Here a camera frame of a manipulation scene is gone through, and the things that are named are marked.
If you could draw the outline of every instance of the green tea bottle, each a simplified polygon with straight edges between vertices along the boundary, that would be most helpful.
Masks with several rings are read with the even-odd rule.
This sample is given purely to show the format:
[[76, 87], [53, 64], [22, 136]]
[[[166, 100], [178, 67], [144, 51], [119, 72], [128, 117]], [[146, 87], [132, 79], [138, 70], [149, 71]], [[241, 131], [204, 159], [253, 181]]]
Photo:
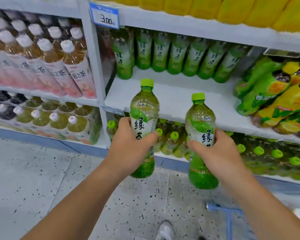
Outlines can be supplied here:
[[167, 70], [170, 74], [176, 75], [182, 70], [183, 60], [190, 40], [188, 36], [182, 34], [173, 34], [172, 36], [172, 46]]
[[204, 38], [195, 38], [188, 49], [188, 55], [185, 60], [182, 73], [186, 76], [194, 76], [197, 74], [199, 64], [204, 56], [204, 52], [209, 46], [209, 40]]
[[227, 42], [214, 41], [208, 50], [208, 54], [204, 58], [202, 65], [198, 71], [201, 79], [207, 80], [212, 77], [217, 68], [219, 61], [227, 51]]
[[[216, 117], [212, 110], [204, 104], [205, 95], [203, 92], [192, 94], [192, 107], [185, 116], [185, 129], [188, 139], [199, 141], [207, 147], [214, 143]], [[199, 189], [214, 189], [219, 185], [218, 179], [205, 166], [200, 156], [191, 152], [190, 182]]]
[[[144, 78], [141, 80], [141, 91], [132, 99], [130, 105], [131, 129], [140, 140], [156, 129], [159, 112], [159, 101], [153, 94], [153, 80]], [[155, 169], [153, 146], [147, 152], [144, 162], [131, 174], [134, 178], [149, 177]]]
[[163, 72], [167, 67], [170, 37], [167, 32], [154, 31], [153, 39], [152, 69], [155, 72]]
[[141, 70], [151, 67], [152, 33], [148, 29], [136, 30], [137, 57], [136, 66]]
[[217, 83], [227, 82], [248, 47], [248, 45], [237, 44], [230, 48], [212, 78]]

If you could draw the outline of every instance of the white shelf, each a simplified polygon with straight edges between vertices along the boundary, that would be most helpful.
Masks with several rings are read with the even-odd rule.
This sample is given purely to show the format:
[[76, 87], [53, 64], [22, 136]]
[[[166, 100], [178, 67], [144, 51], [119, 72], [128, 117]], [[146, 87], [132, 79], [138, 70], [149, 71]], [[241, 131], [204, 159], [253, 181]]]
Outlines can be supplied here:
[[13, 87], [6, 87], [6, 86], [0, 86], [0, 90], [8, 91], [8, 92], [17, 92], [22, 93], [25, 95], [31, 95], [31, 96], [38, 96], [45, 99], [54, 99], [54, 100], [60, 100], [65, 102], [73, 102], [77, 104], [84, 104], [84, 105], [90, 105], [94, 107], [98, 107], [98, 100], [97, 98], [91, 99], [91, 98], [85, 98], [85, 97], [79, 97], [74, 98], [70, 97], [68, 95], [66, 96], [57, 96], [50, 92], [42, 92], [40, 90], [28, 90], [23, 88], [13, 88]]
[[76, 0], [0, 0], [0, 9], [81, 18]]
[[233, 131], [269, 139], [300, 144], [300, 138], [294, 135], [280, 135], [272, 129], [260, 129], [251, 123], [250, 117], [244, 117], [235, 110], [237, 98], [232, 92], [238, 79], [231, 78], [224, 84], [216, 83], [212, 78], [202, 80], [198, 76], [187, 77], [182, 73], [171, 75], [167, 71], [157, 73], [151, 68], [133, 70], [129, 80], [115, 77], [104, 101], [105, 106], [130, 112], [130, 103], [140, 91], [140, 80], [150, 78], [154, 81], [154, 94], [159, 100], [159, 117], [184, 123], [187, 111], [191, 108], [191, 95], [204, 92], [206, 105], [216, 115], [216, 126], [226, 131]]
[[118, 7], [120, 25], [300, 52], [300, 33], [277, 32], [270, 28], [249, 27], [244, 24], [223, 24], [216, 20], [147, 11], [112, 1], [91, 1]]

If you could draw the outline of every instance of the yellow bottle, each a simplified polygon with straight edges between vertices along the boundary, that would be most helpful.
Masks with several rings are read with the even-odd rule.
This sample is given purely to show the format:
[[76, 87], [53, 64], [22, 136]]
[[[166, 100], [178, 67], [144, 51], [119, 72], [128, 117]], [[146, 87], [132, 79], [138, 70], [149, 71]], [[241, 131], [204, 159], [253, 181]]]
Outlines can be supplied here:
[[256, 0], [252, 11], [244, 21], [246, 25], [266, 28], [281, 15], [289, 0]]
[[277, 31], [299, 32], [300, 0], [290, 0], [272, 28]]
[[192, 0], [164, 0], [163, 10], [166, 13], [184, 16], [189, 13]]
[[223, 0], [217, 20], [226, 24], [241, 24], [256, 0]]
[[222, 0], [193, 0], [190, 15], [199, 19], [215, 19]]

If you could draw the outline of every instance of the bottle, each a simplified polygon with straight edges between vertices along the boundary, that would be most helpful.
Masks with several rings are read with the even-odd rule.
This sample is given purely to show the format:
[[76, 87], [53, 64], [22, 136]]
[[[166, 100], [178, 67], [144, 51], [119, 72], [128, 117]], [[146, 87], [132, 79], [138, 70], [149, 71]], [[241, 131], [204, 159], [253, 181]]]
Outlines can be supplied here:
[[212, 76], [217, 83], [225, 83], [229, 80], [232, 71], [244, 56], [248, 49], [248, 45], [235, 45], [226, 53], [221, 64], [218, 66], [216, 73]]
[[250, 13], [256, 0], [223, 0], [217, 20], [226, 24], [241, 24]]
[[164, 0], [163, 10], [166, 13], [184, 16], [189, 13], [192, 0]]
[[141, 70], [146, 70], [151, 67], [151, 45], [152, 33], [148, 29], [137, 29], [136, 46], [137, 57], [136, 66]]
[[223, 41], [214, 41], [212, 43], [198, 71], [198, 76], [201, 79], [207, 80], [212, 77], [219, 61], [227, 51], [227, 46], [228, 43]]
[[83, 96], [88, 99], [96, 99], [96, 88], [93, 82], [90, 65], [85, 54], [76, 51], [71, 40], [62, 41], [61, 47], [65, 52], [63, 63], [77, 86], [80, 88]]
[[170, 37], [167, 32], [153, 32], [153, 59], [152, 69], [155, 72], [163, 72], [167, 67], [168, 51], [170, 47]]
[[[214, 143], [216, 117], [212, 110], [204, 104], [203, 92], [192, 94], [192, 107], [185, 116], [185, 129], [189, 140], [196, 140], [207, 147]], [[195, 152], [191, 152], [189, 179], [199, 189], [214, 189], [219, 185], [218, 179], [205, 166], [203, 160]]]
[[186, 76], [194, 76], [197, 74], [199, 64], [201, 62], [204, 53], [209, 46], [209, 41], [204, 38], [195, 38], [189, 48], [188, 55], [182, 69], [182, 73]]
[[267, 100], [275, 98], [289, 87], [291, 74], [299, 68], [297, 62], [291, 61], [282, 70], [264, 75], [262, 80], [258, 80], [253, 89], [241, 99], [240, 105], [236, 108], [237, 112], [243, 116], [257, 112]]
[[244, 23], [248, 26], [270, 27], [281, 15], [289, 0], [256, 0]]
[[52, 44], [47, 39], [41, 39], [37, 44], [43, 51], [41, 60], [43, 61], [44, 66], [52, 74], [61, 88], [66, 91], [70, 97], [82, 97], [82, 93], [63, 64], [62, 60], [64, 59], [64, 53], [54, 50]]
[[222, 0], [193, 0], [189, 14], [198, 19], [215, 19]]
[[[153, 80], [142, 79], [141, 91], [132, 99], [130, 105], [131, 129], [137, 140], [154, 132], [158, 120], [159, 101], [153, 94]], [[144, 162], [131, 174], [134, 178], [146, 178], [155, 169], [153, 147], [147, 152]]]
[[172, 35], [172, 45], [167, 71], [176, 75], [182, 70], [183, 60], [186, 55], [187, 47], [190, 44], [189, 37], [181, 34]]

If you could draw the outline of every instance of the shelf label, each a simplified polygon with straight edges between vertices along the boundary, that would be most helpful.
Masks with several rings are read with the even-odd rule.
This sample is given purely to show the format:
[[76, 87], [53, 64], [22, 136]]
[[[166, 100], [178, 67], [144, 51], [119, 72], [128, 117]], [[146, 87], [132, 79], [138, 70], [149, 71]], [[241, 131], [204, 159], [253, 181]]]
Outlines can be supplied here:
[[92, 20], [95, 24], [119, 29], [119, 9], [89, 2]]

